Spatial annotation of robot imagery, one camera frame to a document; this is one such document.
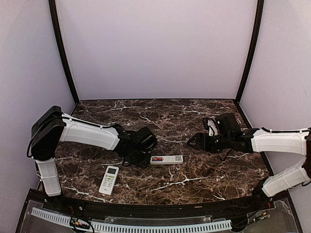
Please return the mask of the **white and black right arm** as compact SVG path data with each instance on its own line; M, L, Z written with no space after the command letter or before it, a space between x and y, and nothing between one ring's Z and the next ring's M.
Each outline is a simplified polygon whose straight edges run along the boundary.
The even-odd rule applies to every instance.
M204 118L207 133L196 133L187 145L196 150L218 154L223 150L245 153L284 152L303 155L304 158L283 172L259 182L248 199L248 207L259 210L267 198L311 182L311 130L278 131L262 128L242 130L232 113L221 114L215 118Z

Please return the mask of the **white KT-16 remote control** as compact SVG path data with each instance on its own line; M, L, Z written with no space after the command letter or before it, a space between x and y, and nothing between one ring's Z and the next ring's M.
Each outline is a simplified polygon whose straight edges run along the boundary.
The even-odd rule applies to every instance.
M152 158L153 157L162 157L163 162L159 163L153 163ZM174 164L182 164L184 162L182 155L171 155L171 156L152 156L150 159L151 165L174 165Z

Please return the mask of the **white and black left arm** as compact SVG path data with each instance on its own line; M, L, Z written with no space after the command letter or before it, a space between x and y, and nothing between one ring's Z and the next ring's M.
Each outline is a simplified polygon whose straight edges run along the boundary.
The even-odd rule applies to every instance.
M26 156L33 158L44 185L49 203L57 211L69 207L58 179L55 151L59 142L75 142L113 151L128 165L146 168L157 138L148 127L138 131L125 130L119 124L100 125L77 119L51 107L31 129Z

